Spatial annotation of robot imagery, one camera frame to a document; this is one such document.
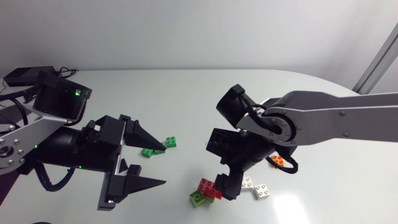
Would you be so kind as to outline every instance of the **black cable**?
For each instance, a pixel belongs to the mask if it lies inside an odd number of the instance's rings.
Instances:
[[[59,183],[52,185],[49,175],[47,174],[47,171],[45,171],[43,163],[35,162],[33,163],[33,168],[36,171],[40,183],[42,184],[44,189],[49,192],[56,192],[58,190],[61,190],[69,182],[75,171],[75,168],[68,169],[68,173],[65,175],[65,177]]]
[[[24,107],[21,105],[21,103],[18,100],[16,100],[16,99],[10,99],[10,100],[12,102],[14,102],[15,105],[18,107],[19,112],[21,113],[22,119],[24,120],[24,125],[28,125],[26,111],[25,111]]]
[[[15,93],[9,93],[9,94],[5,94],[5,95],[0,95],[0,101],[15,99],[15,98],[25,96],[28,94],[37,93],[38,89],[39,89],[39,86],[32,86],[26,90],[21,90],[21,91],[15,92]]]
[[[61,78],[69,78],[72,75],[76,74],[77,71],[78,71],[77,69],[69,69],[67,67],[61,67],[59,72],[58,72],[58,75]],[[65,72],[70,72],[70,73],[69,73],[69,75],[62,76],[62,73],[65,73]]]
[[[83,115],[84,115],[84,113],[85,113],[85,111],[86,111],[86,102],[85,102],[85,104],[83,105],[83,108],[81,109],[79,118],[78,118],[76,121],[74,121],[74,122],[64,124],[64,126],[66,126],[66,127],[73,126],[73,125],[78,124],[78,123],[81,121],[81,119],[83,118]]]
[[[260,127],[270,130],[273,133],[277,133],[277,130],[275,130],[275,128],[273,126],[271,126],[270,124],[267,124],[266,122],[264,122],[262,119],[260,119],[260,117],[258,117],[257,113],[254,111],[253,107],[260,107],[262,109],[266,109],[264,106],[256,104],[256,105],[251,105],[249,100],[246,99],[243,94],[240,94],[240,99],[243,100],[243,102],[247,105],[246,107],[246,111],[248,112],[249,116],[253,119],[253,121]]]

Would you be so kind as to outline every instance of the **orange lego brick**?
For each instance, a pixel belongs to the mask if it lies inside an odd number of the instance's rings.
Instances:
[[[285,165],[284,158],[282,158],[282,156],[271,156],[271,159],[280,166]]]

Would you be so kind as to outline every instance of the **table surface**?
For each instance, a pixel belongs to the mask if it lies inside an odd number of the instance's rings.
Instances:
[[[239,83],[256,102],[293,90],[353,96],[334,83],[276,70],[132,70],[78,72],[72,81],[93,89],[80,129],[91,119],[120,114],[163,140],[176,136],[165,154],[141,156],[125,147],[128,164],[140,164],[141,176],[167,183],[129,195],[111,212],[97,211],[103,174],[76,170],[59,192],[46,192],[34,172],[19,177],[0,207],[1,223],[397,223],[398,156],[391,142],[332,139],[300,146],[293,154],[294,175],[262,161],[245,173],[255,185],[267,184],[271,196],[255,200],[241,192],[194,208],[188,195],[202,177],[228,174],[220,158],[205,150],[213,128],[233,128],[215,109]],[[53,183],[65,167],[46,165]]]

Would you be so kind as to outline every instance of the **white lego brick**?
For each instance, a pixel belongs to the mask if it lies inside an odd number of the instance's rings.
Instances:
[[[267,198],[270,195],[266,184],[256,185],[254,187],[254,193],[256,194],[257,199]]]
[[[250,191],[253,189],[253,183],[250,177],[243,177],[241,191]]]

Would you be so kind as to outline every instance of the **black box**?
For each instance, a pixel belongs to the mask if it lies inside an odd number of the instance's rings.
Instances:
[[[9,86],[34,85],[40,71],[56,75],[53,66],[17,68],[6,75],[4,81],[6,81]]]

